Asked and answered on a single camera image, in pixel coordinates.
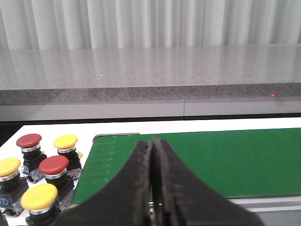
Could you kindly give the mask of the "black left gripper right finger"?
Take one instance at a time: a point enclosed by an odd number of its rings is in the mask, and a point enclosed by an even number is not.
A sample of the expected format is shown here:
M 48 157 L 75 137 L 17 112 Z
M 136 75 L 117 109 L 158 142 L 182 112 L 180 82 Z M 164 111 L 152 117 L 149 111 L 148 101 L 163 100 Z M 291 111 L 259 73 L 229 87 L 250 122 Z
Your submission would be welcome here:
M 199 179 L 167 140 L 153 136 L 151 183 L 157 226 L 262 226 L 254 213 Z

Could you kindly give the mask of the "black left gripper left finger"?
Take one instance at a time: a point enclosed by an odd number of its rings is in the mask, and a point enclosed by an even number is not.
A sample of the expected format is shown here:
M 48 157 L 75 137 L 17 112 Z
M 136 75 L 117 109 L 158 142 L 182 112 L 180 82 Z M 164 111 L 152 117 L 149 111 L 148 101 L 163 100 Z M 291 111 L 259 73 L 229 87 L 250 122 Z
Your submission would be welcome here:
M 99 192 L 64 211 L 56 226 L 149 226 L 151 144 L 138 141 L 116 176 Z

